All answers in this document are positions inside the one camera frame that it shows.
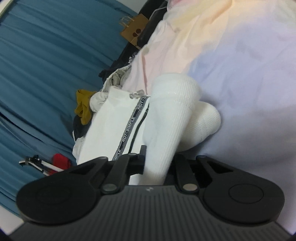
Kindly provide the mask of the white zip-up jacket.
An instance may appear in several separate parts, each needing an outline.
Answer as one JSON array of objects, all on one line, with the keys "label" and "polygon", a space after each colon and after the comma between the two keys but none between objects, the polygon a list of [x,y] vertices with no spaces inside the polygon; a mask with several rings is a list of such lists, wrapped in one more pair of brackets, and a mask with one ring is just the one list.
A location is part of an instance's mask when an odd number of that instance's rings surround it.
[{"label": "white zip-up jacket", "polygon": [[144,172],[130,183],[163,184],[174,154],[203,142],[220,127],[217,109],[200,98],[197,81],[178,73],[157,77],[148,94],[112,87],[86,135],[75,142],[77,164],[100,156],[115,161],[145,145]]}]

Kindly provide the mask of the brown paper bag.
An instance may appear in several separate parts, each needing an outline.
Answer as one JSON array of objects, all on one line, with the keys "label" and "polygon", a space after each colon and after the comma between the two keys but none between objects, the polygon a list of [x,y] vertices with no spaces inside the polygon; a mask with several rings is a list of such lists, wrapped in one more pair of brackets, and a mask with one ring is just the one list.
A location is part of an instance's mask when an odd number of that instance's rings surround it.
[{"label": "brown paper bag", "polygon": [[137,45],[137,40],[140,34],[148,24],[149,19],[143,14],[136,15],[134,17],[124,16],[120,19],[119,24],[123,26],[123,30],[120,35],[125,38],[130,44],[134,45],[137,49],[141,49]]}]

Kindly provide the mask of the pastel tie-dye duvet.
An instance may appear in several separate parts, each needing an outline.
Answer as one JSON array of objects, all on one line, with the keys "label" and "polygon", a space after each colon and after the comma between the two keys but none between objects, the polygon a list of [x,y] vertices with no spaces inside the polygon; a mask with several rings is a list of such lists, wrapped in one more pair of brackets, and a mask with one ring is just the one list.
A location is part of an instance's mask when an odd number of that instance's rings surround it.
[{"label": "pastel tie-dye duvet", "polygon": [[295,232],[295,1],[170,1],[124,90],[186,73],[215,106],[217,133],[189,150],[275,182]]}]

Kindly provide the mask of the blue curtain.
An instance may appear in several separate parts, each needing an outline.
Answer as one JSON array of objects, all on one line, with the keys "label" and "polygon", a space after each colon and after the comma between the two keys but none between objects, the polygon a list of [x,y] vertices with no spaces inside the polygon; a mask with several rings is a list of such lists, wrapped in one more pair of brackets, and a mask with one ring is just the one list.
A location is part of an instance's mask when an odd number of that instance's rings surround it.
[{"label": "blue curtain", "polygon": [[18,214],[16,194],[41,178],[19,161],[72,158],[78,89],[99,90],[99,73],[127,42],[118,1],[14,1],[1,17],[1,205]]}]

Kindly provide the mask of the mustard yellow garment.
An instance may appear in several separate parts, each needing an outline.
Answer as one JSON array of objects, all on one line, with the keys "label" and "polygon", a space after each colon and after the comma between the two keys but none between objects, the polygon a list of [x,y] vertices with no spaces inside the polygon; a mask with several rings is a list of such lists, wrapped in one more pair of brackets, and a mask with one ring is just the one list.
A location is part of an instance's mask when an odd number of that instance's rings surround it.
[{"label": "mustard yellow garment", "polygon": [[84,89],[78,89],[76,91],[77,107],[74,110],[75,114],[79,116],[82,125],[87,125],[92,118],[92,110],[89,102],[91,97],[96,91],[89,91]]}]

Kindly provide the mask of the pile of clothes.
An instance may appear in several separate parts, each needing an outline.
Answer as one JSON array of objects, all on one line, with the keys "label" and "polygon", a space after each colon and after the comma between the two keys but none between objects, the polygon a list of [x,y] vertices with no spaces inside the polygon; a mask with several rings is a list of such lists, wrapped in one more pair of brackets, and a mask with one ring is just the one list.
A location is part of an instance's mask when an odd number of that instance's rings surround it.
[{"label": "pile of clothes", "polygon": [[[103,87],[99,91],[96,91],[90,99],[89,105],[92,110],[92,118],[95,113],[99,112],[102,105],[105,103],[110,89],[112,87],[117,89],[122,88],[130,73],[130,64],[137,53],[138,49],[132,46],[132,44],[128,44],[119,55],[119,58],[115,60],[109,68],[104,69],[99,73],[99,77],[103,82]],[[74,141],[77,141],[86,135],[92,118],[90,122],[84,126],[82,125],[79,116],[75,114],[72,132]]]}]

